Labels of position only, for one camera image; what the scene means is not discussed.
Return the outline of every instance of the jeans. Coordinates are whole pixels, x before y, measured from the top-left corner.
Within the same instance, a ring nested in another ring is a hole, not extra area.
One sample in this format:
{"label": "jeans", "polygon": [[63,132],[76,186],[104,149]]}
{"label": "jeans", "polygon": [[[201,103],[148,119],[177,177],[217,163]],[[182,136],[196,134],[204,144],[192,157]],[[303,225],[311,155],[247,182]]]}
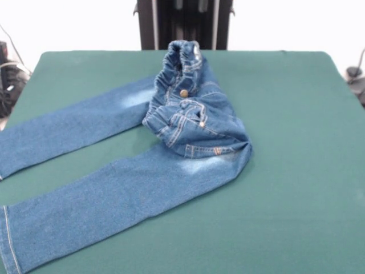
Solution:
{"label": "jeans", "polygon": [[161,140],[148,151],[0,208],[7,273],[29,272],[218,188],[238,176],[252,153],[198,44],[174,41],[155,78],[5,129],[1,179],[141,123]]}

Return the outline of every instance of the black metal frame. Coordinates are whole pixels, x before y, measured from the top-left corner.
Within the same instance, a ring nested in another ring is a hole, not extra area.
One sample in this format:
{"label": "black metal frame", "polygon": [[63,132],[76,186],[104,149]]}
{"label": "black metal frame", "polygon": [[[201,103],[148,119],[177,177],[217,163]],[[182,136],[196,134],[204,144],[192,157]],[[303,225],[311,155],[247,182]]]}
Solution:
{"label": "black metal frame", "polygon": [[138,0],[139,30],[143,50],[154,50],[153,10],[151,0]]}
{"label": "black metal frame", "polygon": [[[170,41],[196,40],[201,49],[212,49],[214,0],[154,0],[157,7],[159,49],[167,49]],[[181,10],[175,4],[183,3]],[[216,49],[226,50],[232,0],[220,0]],[[137,0],[140,37],[143,50],[154,50],[152,0]]]}
{"label": "black metal frame", "polygon": [[[0,65],[7,63],[7,46],[6,42],[0,41]],[[8,88],[7,76],[6,76],[6,68],[0,68],[0,88],[7,89]]]}

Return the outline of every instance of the white wall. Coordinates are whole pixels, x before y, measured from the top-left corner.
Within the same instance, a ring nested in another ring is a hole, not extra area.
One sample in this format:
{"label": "white wall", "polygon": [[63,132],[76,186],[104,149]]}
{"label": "white wall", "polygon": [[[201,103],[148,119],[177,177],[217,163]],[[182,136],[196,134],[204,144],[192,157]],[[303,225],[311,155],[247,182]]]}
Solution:
{"label": "white wall", "polygon": [[[30,69],[44,51],[141,49],[135,0],[0,2],[9,11],[0,23]],[[343,74],[365,47],[364,0],[234,0],[234,9],[229,50],[326,51]]]}
{"label": "white wall", "polygon": [[234,0],[234,9],[230,50],[325,51],[344,75],[365,47],[365,0]]}

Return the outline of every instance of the hem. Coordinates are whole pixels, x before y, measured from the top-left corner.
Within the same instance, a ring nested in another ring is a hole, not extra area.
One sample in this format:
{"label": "hem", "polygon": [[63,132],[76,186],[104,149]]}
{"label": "hem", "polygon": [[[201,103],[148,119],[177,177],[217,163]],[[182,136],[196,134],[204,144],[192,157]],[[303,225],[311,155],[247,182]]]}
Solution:
{"label": "hem", "polygon": [[22,274],[11,244],[7,207],[0,207],[0,255],[7,274]]}

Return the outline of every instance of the green table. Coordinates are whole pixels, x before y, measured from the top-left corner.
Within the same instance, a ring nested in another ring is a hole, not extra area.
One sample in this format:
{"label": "green table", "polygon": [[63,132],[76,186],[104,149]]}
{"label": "green table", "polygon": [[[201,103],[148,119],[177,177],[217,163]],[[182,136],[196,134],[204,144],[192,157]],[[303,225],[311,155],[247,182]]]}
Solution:
{"label": "green table", "polygon": [[[7,126],[157,74],[164,53],[45,53]],[[365,115],[331,58],[205,55],[253,141],[239,178],[32,273],[365,273]],[[156,141],[138,127],[18,172],[0,183],[0,204],[51,191]]]}

